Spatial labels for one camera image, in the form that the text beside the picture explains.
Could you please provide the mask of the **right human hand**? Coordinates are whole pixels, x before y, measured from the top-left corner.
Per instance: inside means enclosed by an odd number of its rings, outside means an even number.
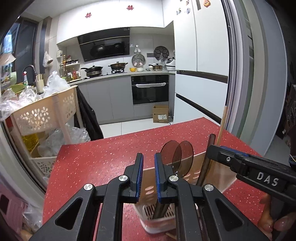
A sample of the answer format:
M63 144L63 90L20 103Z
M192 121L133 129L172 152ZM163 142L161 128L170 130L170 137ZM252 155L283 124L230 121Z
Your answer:
M269 240L272 240L273 229L279 232L285 232L292 227L295 222L295 212L289 213L274 222L270 216L271 196L268 194L264 195L264 197L260 200L260 203L264 204L264 208L257 227L268 237Z

